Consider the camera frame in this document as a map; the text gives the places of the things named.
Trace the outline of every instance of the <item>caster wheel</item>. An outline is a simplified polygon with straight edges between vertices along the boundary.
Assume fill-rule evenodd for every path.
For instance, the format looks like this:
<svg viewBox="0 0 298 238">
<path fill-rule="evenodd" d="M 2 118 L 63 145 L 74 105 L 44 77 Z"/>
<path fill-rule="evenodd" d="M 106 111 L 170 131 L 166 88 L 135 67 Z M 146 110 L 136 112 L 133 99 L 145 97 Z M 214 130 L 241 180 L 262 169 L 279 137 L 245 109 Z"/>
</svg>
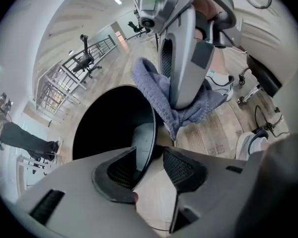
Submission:
<svg viewBox="0 0 298 238">
<path fill-rule="evenodd" d="M 245 105 L 246 102 L 244 101 L 244 97 L 240 97 L 240 98 L 237 100 L 237 104 L 239 104 L 239 105 Z"/>
</svg>

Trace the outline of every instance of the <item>person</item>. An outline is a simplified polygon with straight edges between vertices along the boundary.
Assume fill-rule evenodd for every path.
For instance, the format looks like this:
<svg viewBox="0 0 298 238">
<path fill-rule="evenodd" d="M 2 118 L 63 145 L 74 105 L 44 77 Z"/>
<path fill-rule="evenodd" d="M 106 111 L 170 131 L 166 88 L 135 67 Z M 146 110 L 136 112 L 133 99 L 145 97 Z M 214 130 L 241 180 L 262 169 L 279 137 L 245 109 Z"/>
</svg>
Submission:
<svg viewBox="0 0 298 238">
<path fill-rule="evenodd" d="M 268 0 L 249 1 L 258 7 Z M 280 0 L 272 0 L 265 9 L 254 7 L 249 1 L 233 0 L 236 17 L 244 20 L 241 47 L 284 84 L 298 68 L 298 25 Z M 207 19 L 221 11 L 212 0 L 194 0 L 193 6 Z M 196 30 L 195 38 L 202 37 Z M 227 100 L 232 97 L 233 79 L 228 75 L 222 50 L 216 48 L 206 79 L 214 91 L 227 94 Z"/>
<path fill-rule="evenodd" d="M 5 97 L 2 96 L 0 108 L 4 103 Z M 47 142 L 30 134 L 15 123 L 8 121 L 6 116 L 0 111 L 0 143 L 22 148 L 37 161 L 40 158 L 53 161 L 55 155 L 59 154 L 61 142 L 62 139 L 58 142 Z"/>
</svg>

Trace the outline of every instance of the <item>black office chair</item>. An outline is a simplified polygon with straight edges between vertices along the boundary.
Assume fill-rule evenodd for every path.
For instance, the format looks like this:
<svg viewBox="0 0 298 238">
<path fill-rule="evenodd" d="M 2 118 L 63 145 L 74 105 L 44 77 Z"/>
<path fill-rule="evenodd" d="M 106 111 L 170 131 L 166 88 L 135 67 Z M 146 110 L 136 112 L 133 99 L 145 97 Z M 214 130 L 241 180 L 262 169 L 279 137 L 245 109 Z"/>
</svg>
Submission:
<svg viewBox="0 0 298 238">
<path fill-rule="evenodd" d="M 92 69 L 89 68 L 89 66 L 94 63 L 95 59 L 93 58 L 93 56 L 91 55 L 91 53 L 90 53 L 90 51 L 88 50 L 88 47 L 87 47 L 88 36 L 82 34 L 80 36 L 80 39 L 84 42 L 84 52 L 83 52 L 83 56 L 80 59 L 76 59 L 75 58 L 76 55 L 73 56 L 73 60 L 77 62 L 77 65 L 72 70 L 72 72 L 76 73 L 79 70 L 83 70 L 83 72 L 84 72 L 85 70 L 87 70 L 88 71 L 88 77 L 93 78 L 91 76 L 92 71 L 95 70 L 95 69 L 101 69 L 102 66 L 95 65 L 95 66 L 93 66 Z"/>
<path fill-rule="evenodd" d="M 128 25 L 134 30 L 135 33 L 139 33 L 139 36 L 143 33 L 142 30 L 144 29 L 143 26 L 135 26 L 135 24 L 132 21 L 128 22 Z M 151 29 L 150 28 L 145 28 L 146 33 L 150 33 Z"/>
<path fill-rule="evenodd" d="M 254 86 L 254 88 L 250 90 L 250 92 L 246 94 L 244 97 L 240 97 L 237 100 L 237 103 L 240 105 L 246 104 L 249 98 L 258 93 L 260 90 L 265 90 L 265 92 L 269 96 L 273 97 L 282 86 L 280 81 L 265 65 L 263 65 L 261 62 L 259 62 L 252 56 L 247 55 L 246 62 L 248 67 L 245 70 L 243 70 L 241 74 L 238 75 L 239 84 L 245 84 L 244 74 L 249 69 L 251 70 L 252 74 L 256 77 L 259 84 Z"/>
</svg>

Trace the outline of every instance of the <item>blue towel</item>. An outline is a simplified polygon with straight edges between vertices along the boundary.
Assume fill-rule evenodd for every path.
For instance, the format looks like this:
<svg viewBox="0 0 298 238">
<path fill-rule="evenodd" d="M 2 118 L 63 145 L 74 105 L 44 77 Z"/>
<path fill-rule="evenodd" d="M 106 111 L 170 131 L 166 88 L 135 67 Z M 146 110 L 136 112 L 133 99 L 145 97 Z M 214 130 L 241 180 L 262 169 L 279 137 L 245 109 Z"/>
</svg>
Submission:
<svg viewBox="0 0 298 238">
<path fill-rule="evenodd" d="M 137 59 L 131 77 L 165 122 L 172 140 L 175 140 L 180 127 L 201 122 L 210 111 L 224 103 L 227 97 L 212 91 L 205 79 L 193 103 L 184 109 L 176 110 L 169 104 L 170 78 L 158 74 L 149 60 Z"/>
</svg>

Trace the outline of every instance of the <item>sneaker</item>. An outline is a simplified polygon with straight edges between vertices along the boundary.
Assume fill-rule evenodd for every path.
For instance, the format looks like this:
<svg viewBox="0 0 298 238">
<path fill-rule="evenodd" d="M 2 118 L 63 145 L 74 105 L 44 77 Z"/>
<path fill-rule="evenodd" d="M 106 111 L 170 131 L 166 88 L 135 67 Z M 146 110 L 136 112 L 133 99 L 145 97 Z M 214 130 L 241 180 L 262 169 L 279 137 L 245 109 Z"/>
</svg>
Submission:
<svg viewBox="0 0 298 238">
<path fill-rule="evenodd" d="M 49 153 L 48 155 L 49 157 L 46 160 L 53 162 L 55 160 L 55 153 Z"/>
<path fill-rule="evenodd" d="M 210 83 L 212 90 L 219 92 L 222 95 L 227 95 L 226 101 L 229 101 L 233 96 L 233 81 L 234 77 L 227 75 L 227 80 L 224 75 L 216 73 L 214 70 L 209 70 L 206 76 L 207 81 Z"/>
<path fill-rule="evenodd" d="M 36 167 L 36 168 L 40 168 L 40 166 L 36 163 L 34 163 L 33 166 Z"/>
<path fill-rule="evenodd" d="M 262 142 L 267 142 L 268 133 L 261 130 L 257 134 L 252 132 L 243 133 L 239 136 L 236 144 L 236 159 L 247 161 L 254 152 L 261 151 Z"/>
<path fill-rule="evenodd" d="M 56 155 L 59 155 L 63 146 L 63 139 L 61 137 L 59 137 L 59 140 L 57 141 L 58 144 L 58 149 L 56 151 Z"/>
</svg>

